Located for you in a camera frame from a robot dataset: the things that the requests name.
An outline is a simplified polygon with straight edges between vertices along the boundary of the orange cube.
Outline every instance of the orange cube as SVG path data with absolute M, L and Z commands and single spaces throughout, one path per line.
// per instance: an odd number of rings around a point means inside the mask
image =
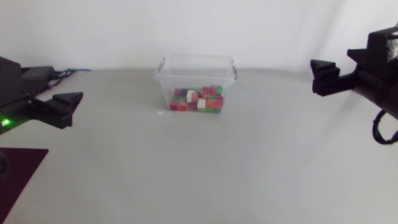
M 198 93 L 193 92 L 191 99 L 192 103 L 196 103 L 198 101 Z
M 180 111 L 186 111 L 187 110 L 187 103 L 186 102 L 180 102 L 178 104 L 178 108 Z

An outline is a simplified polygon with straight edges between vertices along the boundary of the clear plastic container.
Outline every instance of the clear plastic container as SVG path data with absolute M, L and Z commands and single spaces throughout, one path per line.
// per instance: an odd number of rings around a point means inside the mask
M 155 77 L 172 111 L 220 113 L 237 80 L 232 57 L 166 55 Z

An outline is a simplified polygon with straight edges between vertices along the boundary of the container handle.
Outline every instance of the container handle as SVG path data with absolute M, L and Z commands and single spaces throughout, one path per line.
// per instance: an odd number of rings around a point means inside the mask
M 166 58 L 163 58 L 162 61 L 160 62 L 159 66 L 157 67 L 156 73 L 159 74 L 160 70 L 163 68 L 163 65 L 166 61 Z

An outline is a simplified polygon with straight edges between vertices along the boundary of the table surface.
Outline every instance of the table surface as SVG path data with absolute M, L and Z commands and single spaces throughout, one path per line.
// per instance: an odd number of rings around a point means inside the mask
M 65 79 L 40 99 L 83 91 L 72 128 L 0 136 L 50 150 L 5 223 L 398 222 L 398 147 L 373 140 L 377 106 L 315 95 L 309 75 L 238 73 L 221 114 L 169 111 L 152 70 Z

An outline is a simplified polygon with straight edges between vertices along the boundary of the black cable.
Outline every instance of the black cable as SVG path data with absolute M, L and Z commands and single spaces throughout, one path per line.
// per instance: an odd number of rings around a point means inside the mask
M 390 140 L 385 140 L 382 136 L 381 133 L 379 132 L 379 123 L 381 118 L 386 114 L 384 110 L 381 110 L 379 114 L 377 114 L 376 119 L 373 121 L 373 138 L 380 144 L 394 144 L 395 142 L 398 141 L 398 131 L 392 136 Z
M 50 76 L 50 80 L 58 80 L 58 81 L 52 85 L 47 85 L 43 90 L 36 93 L 35 96 L 39 96 L 40 94 L 44 93 L 45 91 L 51 90 L 53 87 L 59 85 L 64 78 L 68 78 L 73 73 L 78 72 L 78 71 L 91 71 L 91 70 L 89 70 L 89 69 L 69 69 L 68 68 L 65 71 L 53 72 L 53 74 L 51 74 L 51 76 Z

